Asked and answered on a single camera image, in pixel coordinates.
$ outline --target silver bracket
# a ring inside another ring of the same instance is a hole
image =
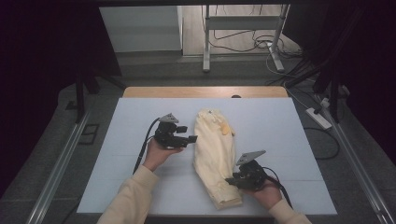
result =
[[[160,118],[160,122],[166,122],[166,123],[178,123],[178,119],[176,119],[172,113],[163,116]]]
[[[241,158],[239,158],[238,162],[236,163],[236,165],[242,165],[245,163],[248,163],[250,161],[253,161],[254,159],[260,157],[260,155],[264,154],[266,151],[255,151],[255,152],[248,152],[248,153],[244,153],[242,154]]]

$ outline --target metal frame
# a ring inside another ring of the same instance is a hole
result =
[[[356,154],[355,149],[350,144],[346,134],[343,131],[343,128],[339,123],[334,122],[334,119],[327,108],[324,108],[323,111],[326,119],[328,119],[332,124],[333,129],[337,134],[341,145],[343,146],[346,159],[348,160],[353,173],[361,184],[361,188],[366,194],[366,197],[373,207],[379,221],[383,224],[394,224],[395,219],[392,216],[392,213],[389,211],[388,206],[382,198],[381,193],[376,187],[374,181],[364,169],[359,156]]]
[[[277,42],[282,33],[289,5],[284,5],[280,16],[214,16],[209,15],[209,5],[206,5],[205,16],[205,47],[204,72],[210,71],[209,31],[211,30],[275,30],[273,42],[267,42],[268,49],[274,60],[276,71],[283,73],[285,68],[279,59]]]
[[[76,123],[73,131],[70,133],[69,138],[67,139],[66,144],[56,161],[49,178],[38,196],[37,201],[35,202],[35,206],[29,215],[26,224],[40,224],[47,211],[50,207],[50,203],[52,201],[53,196],[64,176],[64,171],[67,168],[67,164],[70,161],[70,158],[73,155],[76,144],[78,143],[78,139],[81,136],[81,133],[84,129],[85,124],[87,123],[88,118],[91,114],[91,107],[89,106],[80,120],[80,123]]]

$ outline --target wall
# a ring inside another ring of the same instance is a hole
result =
[[[115,52],[181,50],[181,7],[101,7]]]

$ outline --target table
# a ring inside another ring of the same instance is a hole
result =
[[[122,97],[230,98],[289,97],[283,87],[128,87]]]
[[[233,95],[242,99],[231,99]],[[204,107],[220,109],[230,121],[236,131],[236,157],[253,148],[267,150],[256,160],[276,170],[295,209],[309,215],[336,214],[294,104],[282,87],[128,88],[117,104],[78,213],[102,213],[106,209],[121,182],[131,175],[139,149],[131,146],[141,144],[147,122],[172,112],[179,125],[189,127],[185,134],[191,135],[196,113]],[[284,141],[283,134],[289,141]],[[156,171],[160,182],[153,191],[150,215],[269,216],[246,196],[242,206],[217,210],[192,167],[193,151],[193,145],[188,145]],[[310,197],[318,200],[307,203]]]

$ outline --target metal pole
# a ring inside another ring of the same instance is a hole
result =
[[[204,47],[204,72],[210,71],[210,46],[209,46],[209,5],[206,5],[205,17],[205,47]]]
[[[280,34],[282,33],[283,24],[285,24],[286,13],[288,13],[289,10],[289,5],[282,5],[282,6],[283,6],[283,10],[280,12],[279,22],[277,23],[274,39],[270,47],[272,52],[276,51],[277,42],[279,40]]]

